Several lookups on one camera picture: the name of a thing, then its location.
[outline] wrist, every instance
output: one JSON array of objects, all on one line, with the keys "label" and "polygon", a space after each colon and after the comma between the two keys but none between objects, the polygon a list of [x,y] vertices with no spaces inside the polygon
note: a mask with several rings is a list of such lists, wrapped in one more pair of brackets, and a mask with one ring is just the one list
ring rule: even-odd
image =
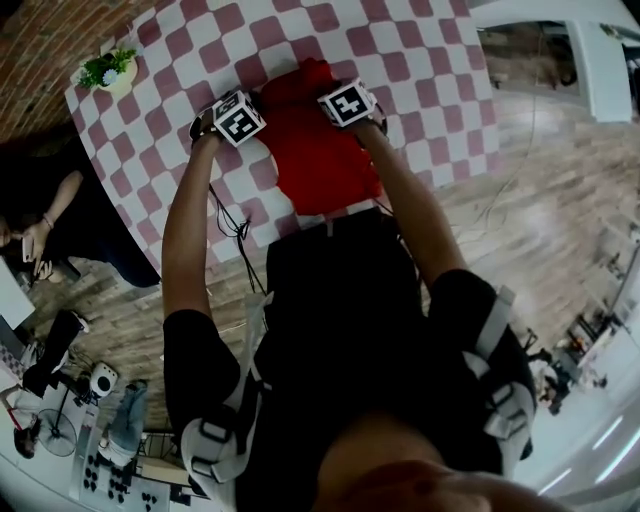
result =
[{"label": "wrist", "polygon": [[359,121],[350,127],[350,130],[365,146],[382,134],[380,128],[370,120]]},{"label": "wrist", "polygon": [[48,228],[48,231],[51,231],[53,229],[53,226],[55,225],[55,219],[49,212],[45,212],[42,214],[41,222]]},{"label": "wrist", "polygon": [[194,151],[202,151],[204,149],[216,151],[222,144],[222,139],[216,133],[205,133],[193,144]]},{"label": "wrist", "polygon": [[45,233],[50,233],[52,226],[49,224],[44,218],[39,222],[40,227],[45,231]]}]

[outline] red cloth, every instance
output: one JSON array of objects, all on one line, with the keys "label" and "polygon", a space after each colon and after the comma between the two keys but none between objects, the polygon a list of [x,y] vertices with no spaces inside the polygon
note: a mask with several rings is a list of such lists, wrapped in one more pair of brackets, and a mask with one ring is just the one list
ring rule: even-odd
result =
[{"label": "red cloth", "polygon": [[378,197],[382,187],[369,153],[336,129],[317,99],[335,89],[326,61],[308,59],[260,94],[267,126],[258,133],[278,164],[278,186],[299,215],[327,214]]}]

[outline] checkered tablecloth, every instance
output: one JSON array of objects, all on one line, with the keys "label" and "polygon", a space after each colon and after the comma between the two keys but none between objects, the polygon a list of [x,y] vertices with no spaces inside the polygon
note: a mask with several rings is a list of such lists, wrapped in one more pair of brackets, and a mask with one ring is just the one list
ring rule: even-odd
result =
[{"label": "checkered tablecloth", "polygon": [[[429,186],[498,166],[489,77],[464,0],[168,0],[122,41],[140,49],[133,91],[114,99],[70,87],[66,98],[105,190],[156,268],[195,113],[308,57],[326,59],[337,78],[364,80],[389,117],[392,144]],[[224,145],[214,163],[212,184],[229,212],[251,217],[249,251],[322,220],[296,216],[276,181],[256,140],[239,151]],[[208,264],[239,256],[213,203],[209,215]]]}]

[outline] ceiling light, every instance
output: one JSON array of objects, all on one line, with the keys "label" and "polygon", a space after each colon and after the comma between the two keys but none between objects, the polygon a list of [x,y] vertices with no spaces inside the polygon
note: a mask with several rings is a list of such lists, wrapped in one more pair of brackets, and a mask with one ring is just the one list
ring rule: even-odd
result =
[{"label": "ceiling light", "polygon": [[558,476],[555,480],[549,482],[547,485],[545,485],[540,492],[538,492],[538,494],[544,494],[545,492],[547,492],[549,489],[551,489],[554,485],[556,485],[558,482],[560,482],[560,480],[562,480],[564,477],[566,477],[569,473],[571,473],[571,468],[566,469],[560,476]]},{"label": "ceiling light", "polygon": [[605,442],[605,440],[607,439],[607,437],[609,437],[611,434],[613,434],[613,431],[618,428],[618,425],[620,425],[620,423],[622,423],[622,416],[620,416],[616,421],[613,422],[613,424],[607,429],[607,431],[602,434],[602,436],[600,437],[600,439],[598,439],[596,441],[596,444],[593,445],[592,450],[597,450],[598,447]]},{"label": "ceiling light", "polygon": [[633,449],[633,447],[638,442],[638,440],[640,440],[640,428],[636,431],[634,436],[627,443],[627,446],[625,446],[622,449],[622,451],[618,454],[618,456],[615,459],[613,459],[613,462],[611,464],[609,464],[607,469],[605,469],[602,473],[600,473],[600,476],[596,479],[596,483],[597,484],[602,482],[611,473],[613,473],[613,470],[618,467],[618,464],[620,464],[622,462],[622,459],[624,459],[627,455],[629,455],[629,452]]}]

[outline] fan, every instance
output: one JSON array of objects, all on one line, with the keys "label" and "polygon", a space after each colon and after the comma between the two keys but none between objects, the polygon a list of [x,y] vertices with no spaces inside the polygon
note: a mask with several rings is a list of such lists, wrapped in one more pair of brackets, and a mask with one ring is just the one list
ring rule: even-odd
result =
[{"label": "fan", "polygon": [[62,408],[67,400],[69,389],[67,388],[60,409],[44,409],[38,414],[41,421],[39,440],[44,447],[57,457],[68,457],[76,449],[78,438],[76,429],[64,414]]}]

